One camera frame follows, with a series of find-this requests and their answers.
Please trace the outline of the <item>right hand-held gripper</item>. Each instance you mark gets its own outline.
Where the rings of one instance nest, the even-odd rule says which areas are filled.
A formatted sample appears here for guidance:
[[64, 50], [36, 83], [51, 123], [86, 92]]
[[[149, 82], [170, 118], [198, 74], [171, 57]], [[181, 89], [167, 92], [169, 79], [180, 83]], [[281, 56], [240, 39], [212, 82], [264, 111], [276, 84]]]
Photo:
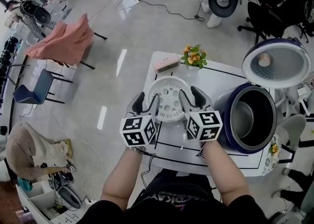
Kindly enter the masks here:
[[198, 142], [217, 140], [223, 127], [219, 111], [213, 111], [211, 98], [201, 89], [191, 86], [191, 92], [198, 112], [190, 112], [192, 104], [189, 97], [184, 90], [179, 91], [179, 101], [186, 117], [187, 139]]

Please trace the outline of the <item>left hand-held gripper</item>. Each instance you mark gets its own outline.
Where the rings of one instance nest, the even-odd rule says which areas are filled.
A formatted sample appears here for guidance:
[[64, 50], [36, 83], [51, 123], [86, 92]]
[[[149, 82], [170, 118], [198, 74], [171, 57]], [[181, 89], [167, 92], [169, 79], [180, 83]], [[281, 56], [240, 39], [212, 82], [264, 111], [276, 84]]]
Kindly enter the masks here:
[[121, 119], [120, 135], [127, 147], [147, 146], [156, 136], [155, 121], [159, 112], [160, 96], [155, 94], [147, 115], [140, 115], [143, 112], [144, 98], [144, 92], [137, 94], [127, 106], [126, 117]]

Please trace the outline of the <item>white perforated steamer tray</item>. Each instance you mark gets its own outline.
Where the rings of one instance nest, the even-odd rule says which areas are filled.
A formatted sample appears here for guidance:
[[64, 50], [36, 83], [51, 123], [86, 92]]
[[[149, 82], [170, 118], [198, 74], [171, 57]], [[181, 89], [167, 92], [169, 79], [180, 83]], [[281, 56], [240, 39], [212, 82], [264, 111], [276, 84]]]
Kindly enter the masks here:
[[171, 123], [184, 118], [184, 112], [179, 101], [179, 91], [181, 89], [190, 101], [194, 102], [190, 86], [184, 80], [175, 76], [160, 77], [144, 91], [147, 106], [150, 105], [156, 94], [159, 95], [160, 103], [157, 120]]

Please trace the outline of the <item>dark metal pot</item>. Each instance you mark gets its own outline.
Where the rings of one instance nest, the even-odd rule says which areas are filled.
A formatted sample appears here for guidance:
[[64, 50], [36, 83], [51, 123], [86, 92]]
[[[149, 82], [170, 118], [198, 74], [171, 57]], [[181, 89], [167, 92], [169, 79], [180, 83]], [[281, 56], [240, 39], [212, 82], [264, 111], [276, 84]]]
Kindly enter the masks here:
[[277, 123], [275, 104], [265, 89], [250, 86], [240, 91], [230, 111], [235, 141], [248, 152], [258, 152], [271, 140]]

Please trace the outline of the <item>person's left forearm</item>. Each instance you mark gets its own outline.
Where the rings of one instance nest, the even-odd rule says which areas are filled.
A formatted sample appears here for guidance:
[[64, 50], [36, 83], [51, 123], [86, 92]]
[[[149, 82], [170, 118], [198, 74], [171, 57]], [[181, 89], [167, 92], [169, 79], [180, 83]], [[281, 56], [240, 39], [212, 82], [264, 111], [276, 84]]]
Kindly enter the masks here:
[[139, 173], [143, 154], [126, 148], [119, 162], [106, 179], [101, 200], [118, 205], [125, 211]]

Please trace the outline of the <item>navy blue rice cooker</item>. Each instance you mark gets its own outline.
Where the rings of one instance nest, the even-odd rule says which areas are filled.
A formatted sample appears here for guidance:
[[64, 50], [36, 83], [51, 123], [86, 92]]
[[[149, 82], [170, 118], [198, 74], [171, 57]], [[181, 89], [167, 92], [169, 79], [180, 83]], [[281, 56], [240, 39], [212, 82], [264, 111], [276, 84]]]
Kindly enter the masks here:
[[300, 84], [310, 70], [310, 56], [297, 38], [267, 39], [252, 47], [242, 62], [242, 72], [247, 82], [222, 94], [214, 103], [223, 120], [223, 129], [218, 138], [220, 144], [227, 150], [254, 154], [241, 148], [231, 132], [230, 111], [236, 95], [250, 86], [263, 88], [267, 92], [293, 87]]

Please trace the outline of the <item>silver wristwatch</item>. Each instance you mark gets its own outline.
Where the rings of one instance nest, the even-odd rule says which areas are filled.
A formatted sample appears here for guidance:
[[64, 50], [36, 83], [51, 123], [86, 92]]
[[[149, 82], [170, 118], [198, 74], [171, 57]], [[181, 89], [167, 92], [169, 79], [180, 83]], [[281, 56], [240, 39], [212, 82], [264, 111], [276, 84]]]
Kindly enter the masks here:
[[145, 154], [146, 153], [146, 148], [144, 146], [128, 147], [128, 149], [132, 150], [133, 152], [139, 153], [139, 154]]

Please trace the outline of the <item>potted yellow flowers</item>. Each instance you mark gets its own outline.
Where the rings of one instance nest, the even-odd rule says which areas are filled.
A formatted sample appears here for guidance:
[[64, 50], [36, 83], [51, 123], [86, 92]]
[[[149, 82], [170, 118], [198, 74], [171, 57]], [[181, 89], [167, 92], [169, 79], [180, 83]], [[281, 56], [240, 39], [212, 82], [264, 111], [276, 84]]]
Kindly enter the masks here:
[[187, 66], [198, 67], [202, 69], [207, 65], [206, 57], [207, 53], [201, 48], [201, 45], [187, 45], [184, 48], [181, 61]]

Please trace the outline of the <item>floral patterned round stool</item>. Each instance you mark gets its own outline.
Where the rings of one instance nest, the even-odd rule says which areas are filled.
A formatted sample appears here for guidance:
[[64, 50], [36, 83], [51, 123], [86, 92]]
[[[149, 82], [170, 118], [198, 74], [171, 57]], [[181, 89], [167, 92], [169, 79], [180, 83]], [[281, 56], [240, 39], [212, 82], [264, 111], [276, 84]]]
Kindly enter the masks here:
[[273, 156], [271, 156], [269, 152], [267, 153], [264, 168], [262, 170], [262, 176], [269, 174], [276, 167], [276, 165], [279, 163], [279, 159], [280, 159], [279, 155], [281, 152], [281, 142], [280, 142], [279, 136], [276, 133], [272, 137], [272, 139], [270, 141], [270, 145], [274, 144], [274, 143], [278, 144], [278, 146], [280, 147], [280, 151]]

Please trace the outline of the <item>chair with pink cloth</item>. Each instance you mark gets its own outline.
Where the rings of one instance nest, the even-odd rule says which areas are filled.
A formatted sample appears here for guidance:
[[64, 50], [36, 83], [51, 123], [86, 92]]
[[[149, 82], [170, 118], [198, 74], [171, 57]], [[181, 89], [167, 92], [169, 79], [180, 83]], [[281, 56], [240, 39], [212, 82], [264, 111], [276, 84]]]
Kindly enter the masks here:
[[107, 37], [91, 29], [88, 16], [84, 14], [75, 23], [57, 23], [49, 35], [28, 47], [25, 54], [34, 59], [49, 59], [61, 65], [73, 66], [80, 63], [94, 70], [95, 67], [82, 61], [85, 51], [92, 44], [93, 36], [107, 40]]

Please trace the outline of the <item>person's black printed shirt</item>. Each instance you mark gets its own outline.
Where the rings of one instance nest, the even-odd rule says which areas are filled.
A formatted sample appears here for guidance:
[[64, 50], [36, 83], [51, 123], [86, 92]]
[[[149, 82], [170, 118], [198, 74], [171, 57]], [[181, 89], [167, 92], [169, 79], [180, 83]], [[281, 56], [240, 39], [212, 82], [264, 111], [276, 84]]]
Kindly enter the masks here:
[[215, 199], [204, 175], [159, 173], [134, 204], [94, 203], [77, 224], [270, 224], [250, 195], [226, 206]]

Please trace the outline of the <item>white open box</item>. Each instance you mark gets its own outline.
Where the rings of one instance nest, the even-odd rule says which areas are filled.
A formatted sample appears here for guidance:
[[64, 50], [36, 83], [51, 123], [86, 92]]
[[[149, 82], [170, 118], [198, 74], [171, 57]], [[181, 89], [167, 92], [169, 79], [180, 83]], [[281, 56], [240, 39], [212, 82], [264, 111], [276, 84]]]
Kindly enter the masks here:
[[298, 93], [299, 99], [307, 100], [309, 96], [311, 95], [312, 91], [309, 88], [309, 86], [304, 84], [302, 87], [297, 89], [297, 93]]

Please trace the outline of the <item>navy blue chair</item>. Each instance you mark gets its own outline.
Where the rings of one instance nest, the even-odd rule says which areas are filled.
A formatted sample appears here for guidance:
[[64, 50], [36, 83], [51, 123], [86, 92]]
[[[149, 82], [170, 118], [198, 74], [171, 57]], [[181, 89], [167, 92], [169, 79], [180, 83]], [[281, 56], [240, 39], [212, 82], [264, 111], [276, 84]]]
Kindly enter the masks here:
[[41, 105], [45, 101], [65, 104], [62, 101], [50, 99], [47, 97], [49, 94], [53, 95], [50, 92], [50, 88], [54, 80], [59, 80], [71, 84], [73, 83], [73, 81], [66, 80], [60, 77], [63, 77], [63, 75], [43, 69], [38, 77], [34, 90], [30, 91], [25, 85], [20, 85], [13, 92], [13, 99], [16, 103], [20, 104]]

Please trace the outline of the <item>black office chair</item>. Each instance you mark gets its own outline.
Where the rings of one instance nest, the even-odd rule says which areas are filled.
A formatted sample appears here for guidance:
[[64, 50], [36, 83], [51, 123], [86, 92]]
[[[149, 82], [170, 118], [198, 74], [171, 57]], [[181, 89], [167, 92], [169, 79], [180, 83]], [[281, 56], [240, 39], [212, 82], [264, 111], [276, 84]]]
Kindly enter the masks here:
[[258, 0], [247, 4], [246, 21], [252, 26], [238, 26], [237, 30], [247, 30], [256, 34], [255, 44], [268, 36], [281, 38], [284, 31], [294, 25], [305, 23], [311, 13], [313, 0]]

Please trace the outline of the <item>white open cabinet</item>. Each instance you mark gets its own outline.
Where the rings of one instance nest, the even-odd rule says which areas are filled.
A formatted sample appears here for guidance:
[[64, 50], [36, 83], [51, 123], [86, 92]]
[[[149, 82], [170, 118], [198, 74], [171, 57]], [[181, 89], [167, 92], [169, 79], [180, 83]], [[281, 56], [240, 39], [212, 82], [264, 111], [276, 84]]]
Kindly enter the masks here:
[[50, 188], [48, 181], [35, 182], [31, 191], [19, 185], [16, 190], [21, 205], [29, 210], [37, 224], [77, 224], [87, 210], [85, 203], [78, 208], [69, 205]]

